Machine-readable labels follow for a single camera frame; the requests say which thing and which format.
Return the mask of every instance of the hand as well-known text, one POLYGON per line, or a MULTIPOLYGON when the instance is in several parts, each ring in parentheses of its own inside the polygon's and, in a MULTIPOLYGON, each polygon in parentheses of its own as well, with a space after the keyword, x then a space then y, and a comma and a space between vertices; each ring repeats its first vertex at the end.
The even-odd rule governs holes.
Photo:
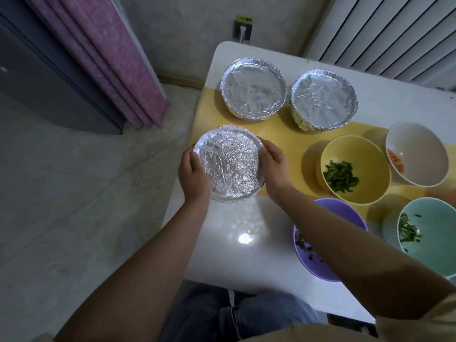
POLYGON ((279 203, 280 192, 295 186, 291 182, 286 156, 282 150, 269 140, 260 139, 265 146, 260 149, 259 158, 266 181, 266 191, 273 201, 279 203))
POLYGON ((179 181, 185 195, 185 202, 202 202, 209 204, 211 197, 211 179, 193 146, 182 154, 179 167, 179 181))

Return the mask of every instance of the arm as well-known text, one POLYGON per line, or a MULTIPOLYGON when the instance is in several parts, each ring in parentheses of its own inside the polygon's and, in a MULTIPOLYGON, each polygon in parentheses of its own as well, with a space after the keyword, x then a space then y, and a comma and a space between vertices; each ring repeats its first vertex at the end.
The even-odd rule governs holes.
POLYGON ((285 155, 271 142, 263 144, 268 195, 373 316, 419 319, 456 293, 442 276, 295 189, 285 155))
POLYGON ((208 211, 210 180, 192 148, 182 155, 179 181, 179 211, 84 301, 56 342, 158 338, 208 211))

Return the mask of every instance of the aluminum foil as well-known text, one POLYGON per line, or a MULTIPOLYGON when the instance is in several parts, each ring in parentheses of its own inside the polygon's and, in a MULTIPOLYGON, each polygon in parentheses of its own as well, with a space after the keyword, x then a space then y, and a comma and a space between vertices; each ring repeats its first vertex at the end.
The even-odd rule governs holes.
POLYGON ((264 120, 283 107, 286 83, 273 64, 262 59, 238 59, 226 68, 220 83, 223 100, 242 119, 264 120))
POLYGON ((357 109, 353 86, 330 71, 308 71, 291 88, 291 115, 304 131, 330 131, 344 126, 357 109))
POLYGON ((258 150, 261 141, 250 131, 226 125, 205 133, 195 144, 206 173, 211 178, 211 197, 221 202, 245 200, 265 183, 258 150))

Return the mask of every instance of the person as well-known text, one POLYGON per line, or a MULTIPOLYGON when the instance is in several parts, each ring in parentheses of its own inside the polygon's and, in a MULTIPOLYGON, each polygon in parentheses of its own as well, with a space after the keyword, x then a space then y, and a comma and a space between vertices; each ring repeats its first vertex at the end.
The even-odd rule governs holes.
MULTIPOLYGON (((281 149, 267 140, 262 142, 265 147, 259 156, 269 197, 376 318, 380 338, 456 341, 456 287, 380 238, 317 205, 294 187, 281 149)), ((309 305, 280 292, 247 297, 230 305, 226 290, 222 294, 199 288, 168 312, 206 217, 211 193, 210 179, 192 147, 182 155, 179 180, 185 202, 178 212, 83 302, 55 341, 373 339, 318 324, 309 305)))

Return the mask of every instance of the pink curtain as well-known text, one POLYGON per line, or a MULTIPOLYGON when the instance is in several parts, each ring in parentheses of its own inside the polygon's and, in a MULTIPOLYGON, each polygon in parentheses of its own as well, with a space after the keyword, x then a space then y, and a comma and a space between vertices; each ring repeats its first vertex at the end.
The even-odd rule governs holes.
POLYGON ((136 129, 162 125, 169 101, 111 0, 26 1, 136 129))

